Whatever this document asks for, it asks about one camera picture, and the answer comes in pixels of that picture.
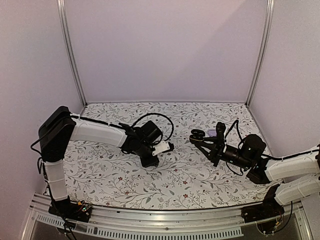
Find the purple earbud charging case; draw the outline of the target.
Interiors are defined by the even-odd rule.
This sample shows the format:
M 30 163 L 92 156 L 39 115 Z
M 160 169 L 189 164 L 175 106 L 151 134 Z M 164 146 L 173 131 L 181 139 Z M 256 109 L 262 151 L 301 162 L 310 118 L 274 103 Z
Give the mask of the purple earbud charging case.
M 216 137 L 217 136 L 217 132 L 214 129 L 209 129 L 207 131 L 207 134 L 208 134 L 209 137 Z

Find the black earbud charging case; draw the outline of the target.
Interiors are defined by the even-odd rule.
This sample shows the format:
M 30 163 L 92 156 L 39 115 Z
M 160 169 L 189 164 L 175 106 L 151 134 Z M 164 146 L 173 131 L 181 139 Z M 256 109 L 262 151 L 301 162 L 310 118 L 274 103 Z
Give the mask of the black earbud charging case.
M 192 129 L 189 141 L 191 144 L 199 144 L 205 141 L 206 133 L 201 129 Z

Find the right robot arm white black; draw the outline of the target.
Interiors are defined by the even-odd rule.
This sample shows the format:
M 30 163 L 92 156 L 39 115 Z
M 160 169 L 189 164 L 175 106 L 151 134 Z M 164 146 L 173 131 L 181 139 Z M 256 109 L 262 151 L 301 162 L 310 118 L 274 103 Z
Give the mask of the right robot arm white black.
M 275 158 L 263 154 L 267 145 L 256 134 L 243 138 L 238 147 L 228 145 L 223 133 L 206 137 L 205 132 L 198 129 L 191 131 L 189 140 L 215 167 L 220 161 L 239 167 L 247 171 L 246 177 L 256 185 L 320 172 L 316 149 Z

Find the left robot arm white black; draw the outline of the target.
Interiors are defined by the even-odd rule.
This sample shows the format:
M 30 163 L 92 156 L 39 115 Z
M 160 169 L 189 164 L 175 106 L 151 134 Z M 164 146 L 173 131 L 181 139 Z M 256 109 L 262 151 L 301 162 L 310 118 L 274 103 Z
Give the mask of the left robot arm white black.
M 158 154 L 169 150 L 162 140 L 162 132 L 151 121 L 142 127 L 120 123 L 108 124 L 99 120 L 73 115 L 68 107 L 60 106 L 39 128 L 37 144 L 43 171 L 55 202 L 55 209 L 63 216 L 74 213 L 69 202 L 65 182 L 63 159 L 70 141 L 102 143 L 118 147 L 125 154 L 140 158 L 144 168 L 158 164 Z

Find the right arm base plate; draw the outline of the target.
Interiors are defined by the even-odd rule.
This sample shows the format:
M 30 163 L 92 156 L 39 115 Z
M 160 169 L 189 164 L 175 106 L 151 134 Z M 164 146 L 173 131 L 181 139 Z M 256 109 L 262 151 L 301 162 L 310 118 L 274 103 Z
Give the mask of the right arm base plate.
M 276 184 L 269 188 L 261 203 L 241 208 L 241 217 L 245 223 L 262 221 L 269 218 L 279 217 L 271 222 L 262 222 L 257 225 L 257 229 L 264 235 L 274 234 L 282 223 L 285 213 L 284 207 L 276 200 L 276 190 L 280 184 Z

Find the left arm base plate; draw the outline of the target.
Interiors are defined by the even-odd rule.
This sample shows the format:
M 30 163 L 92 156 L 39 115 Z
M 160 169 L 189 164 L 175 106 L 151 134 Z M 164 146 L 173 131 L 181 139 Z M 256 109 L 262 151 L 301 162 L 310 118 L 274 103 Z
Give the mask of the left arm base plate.
M 54 200 L 52 196 L 50 198 L 51 204 L 48 210 L 50 214 L 59 216 L 64 220 L 89 222 L 93 207 L 91 203 L 86 203 L 84 200 L 73 202 L 69 196 L 63 200 Z

